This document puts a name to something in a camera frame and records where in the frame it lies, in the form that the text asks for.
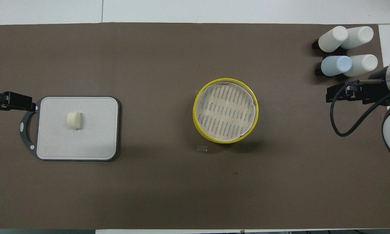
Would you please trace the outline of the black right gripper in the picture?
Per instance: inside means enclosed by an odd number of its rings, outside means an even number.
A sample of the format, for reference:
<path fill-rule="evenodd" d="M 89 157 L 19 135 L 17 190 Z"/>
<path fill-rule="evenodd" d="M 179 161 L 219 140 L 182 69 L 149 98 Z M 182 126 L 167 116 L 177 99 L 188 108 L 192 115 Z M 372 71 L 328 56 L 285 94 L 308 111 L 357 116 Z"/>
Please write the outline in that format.
<path fill-rule="evenodd" d="M 336 101 L 362 101 L 362 104 L 375 103 L 388 95 L 390 89 L 382 79 L 357 80 L 357 83 L 340 83 L 326 89 L 326 102 Z"/>

